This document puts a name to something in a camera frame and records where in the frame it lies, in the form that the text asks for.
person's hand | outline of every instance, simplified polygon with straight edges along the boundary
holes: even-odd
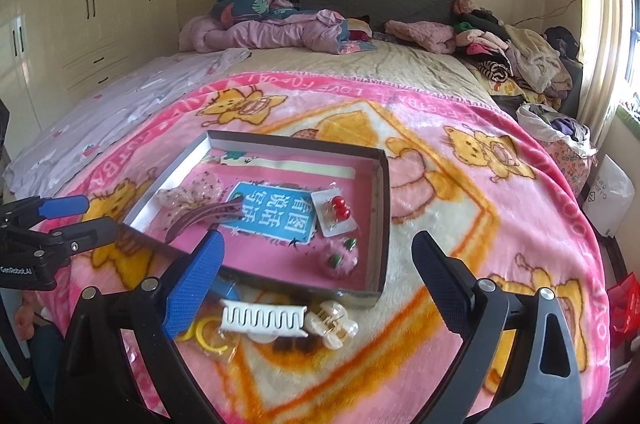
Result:
[[[33,337],[35,333],[33,318],[33,305],[30,303],[25,303],[15,311],[14,323],[18,339],[26,341]]]

beige bed sheet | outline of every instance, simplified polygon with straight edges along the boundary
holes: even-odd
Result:
[[[376,41],[375,45],[378,50],[340,56],[302,48],[253,50],[250,58],[231,67],[224,76],[296,70],[324,76],[371,78],[496,107],[491,96],[455,57],[384,41]]]

red plastic bag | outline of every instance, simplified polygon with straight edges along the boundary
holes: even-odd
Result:
[[[634,273],[607,290],[610,307],[611,347],[632,340],[640,328],[640,283]]]

drawer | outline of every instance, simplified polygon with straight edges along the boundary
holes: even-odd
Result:
[[[128,55],[122,40],[103,40],[98,43],[97,49],[81,56],[71,56],[66,62],[62,62],[64,86],[70,89],[103,68],[126,59]]]
[[[73,103],[103,89],[105,86],[117,81],[119,78],[130,72],[129,58],[114,63],[102,70],[98,70],[95,74],[84,78],[79,83],[70,87],[68,90],[69,97]]]

shallow box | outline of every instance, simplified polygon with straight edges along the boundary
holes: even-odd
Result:
[[[194,224],[170,246],[166,244],[171,214],[158,191],[180,185],[189,188],[207,179],[215,181],[216,176],[224,187],[222,201],[236,190],[245,196],[245,217],[219,228],[225,238],[221,276],[302,299],[335,299],[363,308],[375,305],[385,286],[390,223],[389,173],[383,150],[209,130],[158,177],[124,224],[157,250],[191,252],[208,225]],[[310,192],[336,187],[342,189],[358,224],[355,233],[344,235],[355,236],[359,248],[358,264],[345,279],[334,279],[319,266],[319,254],[330,239],[322,235],[314,210],[305,208]],[[301,213],[306,213],[306,226]]]

